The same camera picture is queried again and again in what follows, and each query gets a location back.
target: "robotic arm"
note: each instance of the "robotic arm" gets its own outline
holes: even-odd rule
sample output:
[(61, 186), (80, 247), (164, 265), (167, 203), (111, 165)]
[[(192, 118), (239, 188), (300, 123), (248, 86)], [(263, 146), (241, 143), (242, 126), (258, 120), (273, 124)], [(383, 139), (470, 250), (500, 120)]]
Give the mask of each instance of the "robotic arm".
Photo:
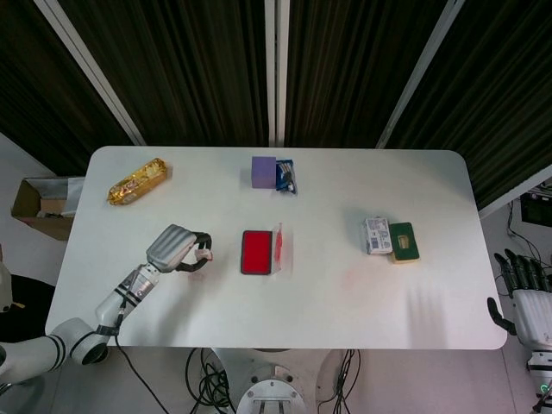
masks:
[(540, 263), (505, 250), (495, 254), (508, 296), (513, 303), (513, 322), (500, 315), (493, 298), (487, 299), (492, 320), (532, 352), (527, 368), (539, 398), (533, 412), (552, 414), (552, 289)]
[[(196, 244), (198, 261), (183, 263)], [(75, 317), (57, 326), (50, 335), (18, 343), (0, 342), (0, 384), (22, 382), (53, 371), (67, 358), (81, 365), (98, 361), (110, 337), (118, 335), (124, 318), (157, 285), (160, 274), (198, 270), (211, 259), (210, 247), (209, 235), (171, 224), (147, 250), (147, 263), (133, 270), (96, 308), (99, 325), (95, 330)]]

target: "small white box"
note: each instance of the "small white box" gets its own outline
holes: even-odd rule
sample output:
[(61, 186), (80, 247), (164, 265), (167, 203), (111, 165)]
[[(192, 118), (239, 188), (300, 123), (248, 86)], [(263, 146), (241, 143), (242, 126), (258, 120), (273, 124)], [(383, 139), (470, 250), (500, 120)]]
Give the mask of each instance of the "small white box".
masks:
[(393, 251), (389, 223), (386, 218), (367, 218), (364, 221), (364, 230), (368, 254), (389, 254)]

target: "gold snack package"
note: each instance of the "gold snack package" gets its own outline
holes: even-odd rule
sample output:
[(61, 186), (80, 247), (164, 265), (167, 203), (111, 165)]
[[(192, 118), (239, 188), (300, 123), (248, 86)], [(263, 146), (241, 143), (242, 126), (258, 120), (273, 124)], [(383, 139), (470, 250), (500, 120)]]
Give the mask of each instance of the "gold snack package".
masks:
[(166, 176), (165, 161), (155, 158), (113, 185), (110, 188), (107, 201), (113, 205), (130, 204), (165, 181)]

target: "black wire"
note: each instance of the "black wire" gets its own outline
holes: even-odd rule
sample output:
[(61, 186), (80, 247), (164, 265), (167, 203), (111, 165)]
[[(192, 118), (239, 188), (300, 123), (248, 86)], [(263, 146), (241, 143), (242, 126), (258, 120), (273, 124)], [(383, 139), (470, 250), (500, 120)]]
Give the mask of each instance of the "black wire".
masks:
[(527, 239), (526, 237), (523, 237), (522, 235), (520, 235), (519, 233), (517, 233), (516, 231), (511, 229), (511, 221), (513, 219), (513, 210), (514, 210), (513, 201), (510, 201), (510, 203), (508, 203), (508, 207), (510, 208), (510, 213), (508, 214), (508, 223), (506, 225), (506, 233), (510, 237), (513, 237), (513, 236), (514, 237), (519, 237), (525, 243), (527, 243), (527, 247), (529, 248), (529, 251), (530, 251), (530, 254), (531, 254), (532, 258), (535, 259), (536, 261), (538, 261), (541, 266), (545, 265), (548, 268), (552, 267), (550, 264), (545, 263), (543, 261), (543, 258), (541, 257), (541, 252), (539, 252), (538, 248), (535, 246), (535, 244), (531, 240)]
[[(351, 387), (348, 389), (347, 393), (345, 393), (344, 389), (345, 389), (345, 382), (346, 382), (347, 377), (348, 377), (348, 371), (351, 367), (352, 360), (353, 360), (353, 358), (356, 354), (358, 355), (358, 364), (357, 364), (357, 368), (356, 368), (356, 374), (354, 376)], [(333, 401), (333, 400), (335, 400), (334, 409), (332, 411), (333, 414), (341, 414), (342, 407), (344, 407), (345, 411), (348, 414), (350, 414), (351, 411), (349, 410), (348, 405), (347, 405), (347, 398), (348, 398), (349, 394), (353, 391), (353, 388), (356, 385), (356, 381), (359, 378), (359, 374), (361, 373), (361, 363), (362, 363), (361, 351), (355, 350), (355, 349), (348, 349), (345, 352), (345, 356), (343, 357), (342, 364), (341, 364), (341, 367), (339, 369), (339, 373), (337, 374), (337, 382), (336, 382), (335, 393), (334, 393), (332, 398), (325, 399), (324, 401), (321, 401), (320, 403), (318, 403), (318, 406), (317, 406), (318, 414), (320, 414), (321, 405), (327, 404), (327, 403), (329, 403), (330, 401)]]
[(232, 400), (229, 394), (229, 382), (226, 371), (217, 369), (214, 364), (207, 362), (209, 356), (205, 358), (204, 349), (199, 353), (201, 363), (202, 378), (198, 384), (198, 393), (195, 393), (190, 386), (190, 362), (193, 355), (198, 349), (191, 350), (185, 364), (185, 383), (188, 392), (194, 399), (196, 404), (192, 407), (190, 414), (194, 414), (199, 409), (199, 406), (214, 407), (219, 414), (227, 414), (222, 408), (230, 408), (235, 412), (232, 405)]
[(130, 289), (136, 282), (136, 278), (138, 276), (138, 272), (135, 271), (134, 276), (129, 281), (129, 286), (127, 287), (126, 294), (122, 297), (121, 305), (119, 306), (119, 315), (117, 316), (116, 320), (116, 335), (115, 335), (115, 345), (117, 346), (117, 349), (121, 352), (122, 356), (124, 356), (124, 359), (127, 360), (127, 363), (129, 364), (129, 368), (132, 370), (133, 373), (135, 373), (136, 377), (140, 382), (147, 388), (150, 394), (152, 394), (152, 397), (154, 397), (155, 401), (161, 407), (161, 409), (166, 413), (169, 414), (169, 411), (165, 408), (165, 406), (161, 403), (159, 398), (157, 398), (157, 395), (155, 395), (154, 390), (149, 386), (149, 384), (142, 378), (142, 376), (136, 371), (136, 368), (134, 365), (132, 365), (132, 361), (130, 360), (129, 355), (125, 352), (124, 349), (122, 349), (121, 345), (119, 345), (119, 329), (121, 328), (122, 319), (124, 318), (124, 311), (127, 309), (127, 298), (130, 292)]
[(129, 355), (124, 351), (124, 349), (121, 348), (121, 345), (119, 345), (119, 336), (115, 335), (115, 345), (117, 345), (117, 349), (121, 351), (122, 356), (124, 356), (125, 360), (127, 360), (127, 363), (129, 364), (129, 368), (132, 370), (133, 373), (135, 373), (138, 380), (141, 381), (141, 383), (147, 388), (150, 394), (152, 394), (152, 397), (154, 397), (157, 404), (159, 404), (159, 407), (165, 412), (166, 414), (169, 414), (169, 411), (166, 410), (165, 406), (160, 402), (160, 400), (157, 398), (157, 395), (155, 395), (154, 390), (151, 389), (151, 387), (147, 384), (147, 382), (141, 377), (141, 375), (136, 371), (136, 368), (134, 365), (132, 365), (132, 362), (130, 361)]

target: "purple box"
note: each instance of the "purple box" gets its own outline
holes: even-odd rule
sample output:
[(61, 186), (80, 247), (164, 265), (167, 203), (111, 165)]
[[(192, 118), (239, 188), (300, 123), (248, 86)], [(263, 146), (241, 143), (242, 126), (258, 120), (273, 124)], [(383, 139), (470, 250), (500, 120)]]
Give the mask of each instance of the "purple box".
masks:
[(276, 157), (251, 158), (251, 186), (276, 188)]

